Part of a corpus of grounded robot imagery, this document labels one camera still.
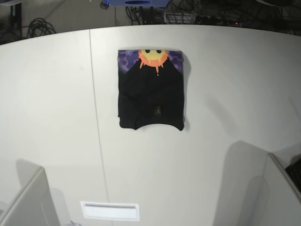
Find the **black keyboard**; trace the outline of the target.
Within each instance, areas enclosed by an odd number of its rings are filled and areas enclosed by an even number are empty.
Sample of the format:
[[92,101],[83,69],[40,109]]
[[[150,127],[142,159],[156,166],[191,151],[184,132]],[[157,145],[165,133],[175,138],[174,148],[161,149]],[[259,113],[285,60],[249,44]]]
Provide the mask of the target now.
[[301,191],[301,159],[289,165],[286,169],[287,174],[293,181],[294,185]]

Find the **blue box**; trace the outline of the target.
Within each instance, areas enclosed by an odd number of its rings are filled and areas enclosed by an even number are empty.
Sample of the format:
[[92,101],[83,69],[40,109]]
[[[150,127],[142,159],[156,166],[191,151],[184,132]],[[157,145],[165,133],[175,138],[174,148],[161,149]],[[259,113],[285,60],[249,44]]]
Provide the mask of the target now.
[[142,7],[165,7],[169,0],[105,0],[109,6],[142,6]]

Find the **grey partition panel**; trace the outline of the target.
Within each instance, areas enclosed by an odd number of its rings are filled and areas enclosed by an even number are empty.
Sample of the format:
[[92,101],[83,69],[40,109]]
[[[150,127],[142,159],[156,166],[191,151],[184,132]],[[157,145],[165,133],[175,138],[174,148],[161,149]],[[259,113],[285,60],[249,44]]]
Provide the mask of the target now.
[[250,181],[242,226],[299,226],[301,194],[273,154],[263,174]]
[[0,216],[2,226],[59,226],[59,218],[50,194],[43,167],[18,192]]

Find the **black power strip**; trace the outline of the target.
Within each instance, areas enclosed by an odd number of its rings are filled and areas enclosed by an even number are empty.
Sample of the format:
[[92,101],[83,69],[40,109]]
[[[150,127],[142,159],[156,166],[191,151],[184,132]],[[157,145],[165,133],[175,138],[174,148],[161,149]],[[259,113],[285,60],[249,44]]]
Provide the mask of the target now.
[[202,25],[220,25],[220,26],[231,26],[238,25],[238,22],[233,20],[228,20],[223,17],[215,17],[215,16],[196,16],[194,20],[194,24],[202,24]]

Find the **black T-shirt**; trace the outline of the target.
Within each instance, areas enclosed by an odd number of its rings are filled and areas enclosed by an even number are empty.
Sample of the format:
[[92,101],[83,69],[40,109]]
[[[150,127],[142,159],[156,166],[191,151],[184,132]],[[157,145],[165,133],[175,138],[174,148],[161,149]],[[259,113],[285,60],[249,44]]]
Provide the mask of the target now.
[[181,51],[118,51],[118,117],[125,129],[152,124],[184,129],[184,76]]

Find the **grey left partition panel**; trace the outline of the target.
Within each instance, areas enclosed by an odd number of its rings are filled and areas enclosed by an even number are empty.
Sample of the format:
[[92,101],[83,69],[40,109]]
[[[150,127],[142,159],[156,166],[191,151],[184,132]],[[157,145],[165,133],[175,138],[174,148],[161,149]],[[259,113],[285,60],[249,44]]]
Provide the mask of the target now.
[[59,226],[59,218],[50,194],[43,167],[18,192],[0,216],[2,226]]

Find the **grey right partition panel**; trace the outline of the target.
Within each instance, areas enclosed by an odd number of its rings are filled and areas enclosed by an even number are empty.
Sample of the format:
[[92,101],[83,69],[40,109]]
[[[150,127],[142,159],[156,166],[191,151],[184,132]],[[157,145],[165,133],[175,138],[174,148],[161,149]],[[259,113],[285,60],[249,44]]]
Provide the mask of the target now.
[[301,194],[273,154],[263,174],[250,181],[242,226],[299,226]]

